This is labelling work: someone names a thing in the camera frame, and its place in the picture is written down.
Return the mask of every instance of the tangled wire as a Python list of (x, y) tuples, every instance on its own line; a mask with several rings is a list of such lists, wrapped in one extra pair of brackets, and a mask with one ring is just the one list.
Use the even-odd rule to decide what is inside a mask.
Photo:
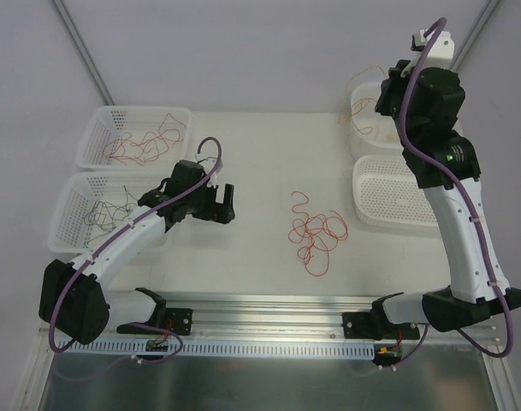
[[(125, 165), (127, 165), (127, 161), (133, 161), (142, 166), (146, 165), (146, 163), (157, 161), (172, 146), (183, 140), (181, 131), (178, 128), (167, 128), (162, 131), (169, 117), (186, 129), (186, 124), (178, 121), (169, 112), (163, 119), (157, 132), (147, 132), (140, 141), (134, 140), (134, 136), (131, 133), (123, 133), (119, 139), (111, 141), (104, 146), (103, 155)], [(176, 133), (176, 139), (170, 139), (165, 135), (168, 133)]]
[(97, 227), (101, 234), (95, 235), (84, 242), (85, 248), (91, 248), (95, 240), (108, 235), (119, 227), (137, 206), (138, 200), (125, 190), (125, 204), (115, 205), (109, 201), (95, 201), (91, 210), (83, 216), (83, 221), (88, 227)]
[[(333, 210), (330, 210), (334, 215), (326, 216), (324, 214), (316, 214), (310, 216), (306, 211), (298, 211), (296, 208), (305, 206), (310, 202), (307, 195), (300, 191), (294, 191), (291, 196), (301, 195), (304, 201), (295, 204), (292, 208), (293, 213), (299, 214), (302, 217), (293, 220), (293, 229), (288, 233), (288, 240), (294, 244), (304, 244), (299, 248), (297, 255), (304, 262), (304, 267), (313, 277), (322, 277), (329, 272), (330, 266), (330, 252), (333, 251), (341, 241), (348, 237), (347, 224), (342, 216)], [(337, 234), (338, 231), (335, 225), (339, 225), (342, 234)], [(316, 250), (321, 255), (326, 255), (326, 265), (321, 273), (312, 272), (309, 265), (316, 256)]]

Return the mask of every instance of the string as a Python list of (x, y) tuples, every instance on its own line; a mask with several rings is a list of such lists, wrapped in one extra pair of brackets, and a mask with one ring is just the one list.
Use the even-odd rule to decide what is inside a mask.
[(91, 248), (92, 242), (111, 233), (133, 212), (138, 200), (129, 193), (125, 185), (123, 186), (123, 190), (125, 191), (124, 205), (114, 205), (109, 201), (95, 201), (91, 210), (83, 216), (83, 222), (86, 226), (98, 227), (100, 231), (102, 231), (101, 234), (95, 235), (93, 238), (85, 241), (85, 248)]
[[(313, 277), (322, 277), (329, 272), (330, 252), (334, 251), (338, 244), (348, 237), (347, 224), (344, 218), (334, 210), (330, 210), (333, 215), (328, 217), (324, 214), (310, 216), (306, 211), (298, 211), (297, 207), (308, 204), (310, 198), (301, 191), (294, 191), (291, 197), (295, 194), (303, 196), (304, 201), (293, 205), (292, 211), (294, 214), (303, 217), (298, 217), (293, 220), (293, 229), (290, 230), (287, 237), (288, 240), (294, 244), (304, 244), (297, 252), (298, 257), (304, 262), (304, 267), (310, 275)], [(335, 225), (340, 225), (340, 230), (343, 230), (343, 234), (336, 234), (338, 230), (335, 229)], [(321, 273), (312, 272), (309, 267), (310, 262), (316, 256), (316, 250), (320, 252), (320, 254), (326, 255), (327, 264)]]
[[(169, 112), (157, 129), (157, 133), (148, 131), (144, 134), (140, 142), (133, 140), (133, 134), (129, 132), (123, 133), (118, 140), (111, 141), (104, 146), (103, 155), (106, 158), (119, 161), (125, 165), (127, 165), (126, 161), (131, 161), (141, 166), (157, 161), (163, 154), (168, 152), (172, 146), (183, 140), (181, 131), (178, 128), (168, 128), (162, 131), (169, 117), (186, 129), (186, 124), (177, 120)], [(166, 133), (171, 132), (178, 134), (176, 140), (165, 136)]]
[[(364, 70), (356, 73), (347, 83), (346, 83), (346, 86), (344, 87), (344, 93), (343, 93), (343, 98), (346, 97), (347, 93), (348, 93), (348, 88), (350, 86), (350, 84), (352, 83), (353, 80), (355, 80), (356, 78), (358, 78), (360, 75), (372, 70), (372, 69), (378, 69), (380, 70), (380, 72), (383, 74), (384, 78), (387, 78), (388, 77), (388, 74), (383, 70), (383, 68), (381, 68), (380, 66), (370, 66), (370, 67), (367, 67), (365, 68)], [(362, 127), (360, 128), (356, 122), (353, 120), (353, 118), (359, 114), (361, 111), (363, 111), (364, 109), (366, 109), (370, 103), (373, 103), (374, 105), (376, 105), (376, 103), (378, 102), (378, 100), (376, 98), (372, 98), (372, 97), (363, 97), (363, 98), (360, 98), (359, 100), (357, 100), (356, 102), (354, 102), (352, 104), (352, 107), (351, 109), (349, 110), (349, 112), (345, 115), (342, 115), (339, 117), (338, 119), (338, 123), (346, 123), (346, 122), (350, 122), (352, 125), (353, 125), (353, 128), (355, 128), (355, 131), (357, 131), (358, 133), (360, 133), (361, 135), (370, 135), (372, 132), (374, 132), (375, 128), (374, 127), (371, 127), (371, 126), (365, 126), (365, 127)], [(376, 135), (374, 136), (374, 139), (373, 140), (376, 140), (376, 138), (378, 137), (380, 133), (380, 128), (379, 128), (379, 125), (378, 123), (376, 122)], [(387, 138), (387, 141), (388, 142), (399, 142), (399, 136), (397, 135), (397, 133), (392, 133), (391, 135), (388, 136)]]
[(373, 66), (367, 67), (363, 71), (359, 71), (357, 74), (354, 74), (353, 77), (351, 79), (349, 79), (349, 81), (346, 83), (346, 86), (344, 87), (343, 98), (345, 98), (347, 96), (348, 88), (349, 88), (349, 85), (352, 84), (352, 81), (354, 81), (360, 75), (362, 75), (362, 74), (364, 74), (364, 73), (366, 73), (366, 72), (368, 72), (368, 71), (370, 71), (372, 69), (380, 70), (380, 72), (382, 73), (384, 78), (387, 79), (388, 73), (386, 73), (386, 71), (383, 68), (381, 68), (380, 66), (373, 65)]

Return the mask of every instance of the white wall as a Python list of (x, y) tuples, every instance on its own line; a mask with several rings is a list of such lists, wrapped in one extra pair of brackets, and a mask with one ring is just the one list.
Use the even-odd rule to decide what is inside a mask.
[(0, 411), (40, 324), (50, 215), (99, 105), (48, 0), (0, 0)]
[[(483, 198), (498, 259), (521, 288), (521, 0), (504, 0), (461, 75), (462, 123), (483, 173)], [(521, 310), (511, 357), (521, 390)]]
[(395, 64), (441, 15), (461, 41), (484, 3), (67, 0), (118, 104), (294, 112), (345, 110), (352, 75)]

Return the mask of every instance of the metal sheet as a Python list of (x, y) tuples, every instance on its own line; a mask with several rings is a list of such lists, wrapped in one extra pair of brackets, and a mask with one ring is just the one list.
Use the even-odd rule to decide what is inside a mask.
[[(73, 377), (102, 371), (112, 355), (63, 354)], [(42, 410), (496, 410), (482, 356), (426, 346), (397, 372), (362, 373), (351, 360), (176, 357), (161, 366), (122, 362), (75, 384), (51, 378)]]

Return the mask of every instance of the white plastic crate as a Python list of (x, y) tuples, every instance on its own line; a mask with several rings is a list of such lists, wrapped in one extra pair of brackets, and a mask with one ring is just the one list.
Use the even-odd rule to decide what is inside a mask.
[(191, 129), (188, 109), (100, 107), (87, 126), (75, 162), (93, 170), (172, 170), (186, 156)]
[(367, 224), (396, 229), (437, 229), (423, 190), (401, 156), (361, 157), (353, 168), (357, 214)]
[[(137, 206), (135, 199), (159, 186), (169, 174), (135, 170), (73, 175), (56, 203), (47, 240), (49, 249), (54, 253), (85, 253), (100, 246), (109, 238), (111, 227), (127, 216), (125, 209), (131, 211)], [(120, 208), (108, 209), (105, 203)], [(149, 249), (163, 246), (166, 240), (165, 235)]]
[[(348, 144), (357, 160), (369, 154), (400, 155), (403, 150), (394, 119), (374, 111), (376, 101), (380, 98), (380, 85), (380, 81), (372, 81), (358, 86), (352, 92), (351, 107), (356, 109), (357, 114), (349, 122)], [(374, 101), (364, 100), (359, 103), (362, 98), (372, 98)]]

